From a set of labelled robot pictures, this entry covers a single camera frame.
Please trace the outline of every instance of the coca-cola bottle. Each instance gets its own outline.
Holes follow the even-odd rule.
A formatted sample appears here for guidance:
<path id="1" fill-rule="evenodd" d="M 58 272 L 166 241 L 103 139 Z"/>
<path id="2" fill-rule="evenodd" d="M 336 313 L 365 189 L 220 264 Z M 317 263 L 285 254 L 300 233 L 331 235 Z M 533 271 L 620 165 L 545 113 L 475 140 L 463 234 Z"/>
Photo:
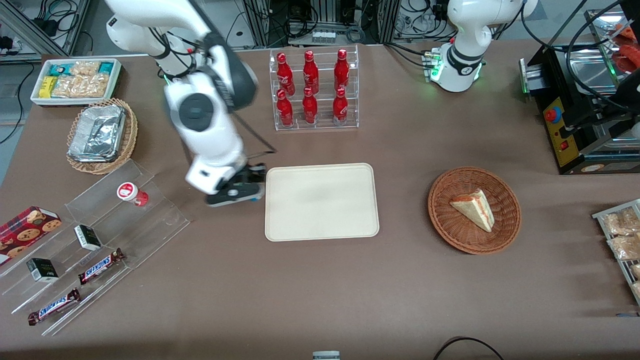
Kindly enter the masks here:
<path id="1" fill-rule="evenodd" d="M 305 109 L 305 121 L 309 125 L 314 125 L 318 119 L 318 101 L 311 86 L 305 87 L 305 98 L 302 99 L 302 107 Z"/>
<path id="2" fill-rule="evenodd" d="M 344 97 L 344 88 L 339 87 L 333 100 L 333 123 L 343 126 L 347 122 L 347 106 L 349 103 Z"/>
<path id="3" fill-rule="evenodd" d="M 293 96 L 296 93 L 296 86 L 293 85 L 293 71 L 287 63 L 287 56 L 284 53 L 278 53 L 276 56 L 278 59 L 278 82 L 280 88 L 283 88 L 288 96 Z"/>
<path id="4" fill-rule="evenodd" d="M 278 108 L 278 116 L 280 117 L 280 122 L 284 127 L 292 127 L 293 107 L 291 106 L 291 101 L 287 99 L 287 93 L 285 93 L 283 89 L 278 89 L 278 92 L 276 94 L 278 96 L 276 107 Z"/>
<path id="5" fill-rule="evenodd" d="M 333 75 L 335 77 L 335 90 L 342 86 L 347 88 L 349 85 L 349 63 L 347 62 L 347 51 L 345 49 L 338 50 L 338 61 L 333 68 Z"/>
<path id="6" fill-rule="evenodd" d="M 314 52 L 305 51 L 305 67 L 302 69 L 305 77 L 305 86 L 310 86 L 311 91 L 317 94 L 320 91 L 320 75 L 318 74 L 318 65 L 314 60 Z"/>

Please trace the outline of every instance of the table surface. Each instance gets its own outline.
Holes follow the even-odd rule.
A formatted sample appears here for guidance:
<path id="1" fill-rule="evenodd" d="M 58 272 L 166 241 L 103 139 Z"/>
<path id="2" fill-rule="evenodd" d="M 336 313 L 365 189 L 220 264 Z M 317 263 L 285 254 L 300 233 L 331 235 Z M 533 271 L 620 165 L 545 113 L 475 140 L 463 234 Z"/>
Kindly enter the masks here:
<path id="1" fill-rule="evenodd" d="M 262 86 L 240 114 L 278 148 L 264 158 L 269 167 L 371 164 L 378 235 L 272 243 L 264 200 L 205 207 L 184 181 L 153 59 L 121 58 L 115 95 L 140 124 L 133 158 L 194 221 L 53 337 L 0 299 L 0 357 L 310 359 L 340 350 L 345 360 L 430 359 L 449 338 L 473 336 L 506 359 L 637 359 L 640 319 L 615 317 L 637 307 L 591 214 L 638 198 L 640 175 L 557 174 L 542 117 L 520 92 L 518 59 L 538 46 L 495 42 L 461 94 L 425 84 L 383 46 L 359 49 L 359 129 L 277 133 L 268 51 L 241 54 Z M 77 112 L 33 107 L 0 189 L 0 219 L 30 205 L 58 209 L 99 179 L 65 158 Z M 247 153 L 262 150 L 239 132 Z M 464 254 L 429 221 L 431 183 L 465 165 L 494 172 L 518 196 L 522 230 L 504 252 Z M 489 353 L 467 343 L 445 354 Z"/>

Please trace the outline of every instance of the wicker basket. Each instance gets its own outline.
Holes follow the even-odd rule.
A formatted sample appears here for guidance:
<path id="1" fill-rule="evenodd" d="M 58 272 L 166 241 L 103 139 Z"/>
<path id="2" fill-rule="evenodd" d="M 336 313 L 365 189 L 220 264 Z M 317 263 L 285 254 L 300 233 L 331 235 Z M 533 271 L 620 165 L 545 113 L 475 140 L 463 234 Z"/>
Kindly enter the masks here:
<path id="1" fill-rule="evenodd" d="M 455 196 L 482 189 L 495 224 L 487 233 L 449 204 Z M 431 186 L 429 217 L 440 235 L 453 247 L 469 254 L 493 254 L 504 250 L 520 231 L 520 204 L 511 188 L 491 172 L 460 167 L 442 174 Z"/>
<path id="2" fill-rule="evenodd" d="M 111 163 L 81 163 L 67 156 L 67 160 L 76 170 L 89 172 L 94 175 L 108 174 L 121 167 L 122 164 L 124 164 L 133 153 L 133 148 L 136 146 L 136 136 L 138 135 L 138 121 L 136 120 L 136 114 L 131 111 L 131 108 L 129 107 L 129 105 L 127 105 L 126 102 L 120 99 L 109 99 L 101 102 L 96 102 L 95 104 L 89 105 L 88 108 L 107 105 L 121 106 L 127 112 L 127 117 L 125 118 L 124 122 L 125 128 L 122 134 L 122 142 L 120 143 L 120 155 L 118 155 L 117 159 Z M 76 127 L 78 125 L 79 119 L 80 114 L 76 116 L 76 121 L 74 121 L 74 124 L 71 125 L 71 131 L 69 131 L 69 135 L 67 136 L 67 146 L 71 145 L 71 140 L 76 134 Z"/>

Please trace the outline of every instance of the red switch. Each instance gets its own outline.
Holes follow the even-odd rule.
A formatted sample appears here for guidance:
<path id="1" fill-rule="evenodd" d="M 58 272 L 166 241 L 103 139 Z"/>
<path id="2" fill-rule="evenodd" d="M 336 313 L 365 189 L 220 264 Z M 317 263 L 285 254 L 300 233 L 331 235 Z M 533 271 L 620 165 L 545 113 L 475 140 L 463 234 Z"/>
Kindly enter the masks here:
<path id="1" fill-rule="evenodd" d="M 549 109 L 547 110 L 547 112 L 545 112 L 545 120 L 549 121 L 549 122 L 553 122 L 555 121 L 555 119 L 557 118 L 558 113 L 555 109 Z"/>

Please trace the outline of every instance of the white robotic arm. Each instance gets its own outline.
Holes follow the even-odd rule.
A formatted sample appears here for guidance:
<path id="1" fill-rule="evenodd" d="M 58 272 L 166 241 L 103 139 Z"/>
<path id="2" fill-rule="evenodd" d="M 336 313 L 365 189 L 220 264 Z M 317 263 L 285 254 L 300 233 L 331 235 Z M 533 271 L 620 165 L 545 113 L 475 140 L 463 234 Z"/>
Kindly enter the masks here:
<path id="1" fill-rule="evenodd" d="M 433 49 L 439 56 L 434 57 L 430 80 L 450 92 L 471 87 L 492 41 L 488 25 L 511 21 L 523 4 L 528 17 L 538 0 L 450 0 L 447 16 L 458 27 L 458 34 L 453 44 Z"/>
<path id="2" fill-rule="evenodd" d="M 107 31 L 122 49 L 151 55 L 171 79 L 164 89 L 170 118 L 195 153 L 187 182 L 208 195 L 210 206 L 259 199 L 266 168 L 247 165 L 229 117 L 253 101 L 257 80 L 195 1 L 106 0 L 114 12 Z M 196 34 L 201 66 L 180 39 L 166 34 L 173 27 Z"/>

